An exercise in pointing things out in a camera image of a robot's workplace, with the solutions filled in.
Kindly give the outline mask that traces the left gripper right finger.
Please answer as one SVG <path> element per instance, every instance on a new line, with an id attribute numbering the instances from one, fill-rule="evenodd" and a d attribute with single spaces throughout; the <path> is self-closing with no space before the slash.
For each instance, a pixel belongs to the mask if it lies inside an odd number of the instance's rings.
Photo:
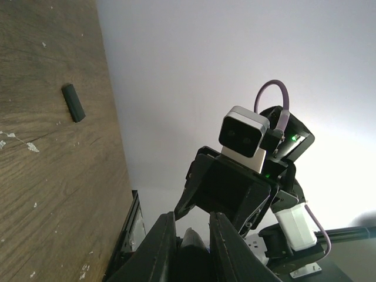
<path id="1" fill-rule="evenodd" d="M 225 214 L 210 213 L 210 255 L 218 281 L 280 279 L 253 254 Z"/>

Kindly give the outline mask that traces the black remote control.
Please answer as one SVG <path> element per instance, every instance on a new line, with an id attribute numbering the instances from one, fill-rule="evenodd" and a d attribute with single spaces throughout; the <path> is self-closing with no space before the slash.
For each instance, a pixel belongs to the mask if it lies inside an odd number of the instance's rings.
<path id="1" fill-rule="evenodd" d="M 175 263 L 174 281 L 214 281 L 210 253 L 191 227 L 177 249 Z"/>

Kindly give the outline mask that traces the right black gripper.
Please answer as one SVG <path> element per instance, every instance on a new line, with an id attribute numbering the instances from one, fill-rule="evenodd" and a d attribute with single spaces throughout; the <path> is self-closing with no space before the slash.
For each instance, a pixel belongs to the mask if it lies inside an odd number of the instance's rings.
<path id="1" fill-rule="evenodd" d="M 194 207 L 221 212 L 239 235 L 246 235 L 260 224 L 278 192 L 274 180 L 204 146 L 189 167 L 174 215 L 179 220 Z"/>

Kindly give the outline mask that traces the black remote battery cover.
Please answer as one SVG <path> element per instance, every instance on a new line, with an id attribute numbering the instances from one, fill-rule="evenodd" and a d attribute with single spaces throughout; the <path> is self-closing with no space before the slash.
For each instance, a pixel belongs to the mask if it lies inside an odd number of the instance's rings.
<path id="1" fill-rule="evenodd" d="M 72 120 L 75 123 L 81 122 L 86 115 L 74 86 L 67 84 L 61 90 Z"/>

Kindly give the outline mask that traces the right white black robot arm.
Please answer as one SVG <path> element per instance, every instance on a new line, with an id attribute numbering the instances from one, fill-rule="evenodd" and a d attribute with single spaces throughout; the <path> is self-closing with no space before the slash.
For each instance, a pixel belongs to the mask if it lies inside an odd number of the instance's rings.
<path id="1" fill-rule="evenodd" d="M 200 148 L 174 215 L 181 219 L 194 207 L 221 212 L 263 264 L 276 274 L 301 278 L 319 273 L 325 256 L 296 179 L 295 161 L 315 138 L 295 116 L 278 133 L 281 113 L 281 106 L 262 111 L 270 128 L 252 158 L 228 148 Z"/>

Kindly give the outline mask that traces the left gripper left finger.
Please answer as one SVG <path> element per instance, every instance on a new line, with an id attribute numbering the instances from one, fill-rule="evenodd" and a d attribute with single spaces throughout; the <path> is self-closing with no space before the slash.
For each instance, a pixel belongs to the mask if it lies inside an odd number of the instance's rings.
<path id="1" fill-rule="evenodd" d="M 161 214 L 131 258 L 109 281 L 172 281 L 176 225 L 172 211 Z"/>

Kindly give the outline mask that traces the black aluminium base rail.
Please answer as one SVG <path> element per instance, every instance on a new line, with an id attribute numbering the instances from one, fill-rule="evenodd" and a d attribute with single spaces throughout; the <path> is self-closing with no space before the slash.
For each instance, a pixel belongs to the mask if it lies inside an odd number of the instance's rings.
<path id="1" fill-rule="evenodd" d="M 142 208 L 137 190 L 132 190 L 133 201 L 113 249 L 102 281 L 109 279 L 130 259 L 146 237 Z"/>

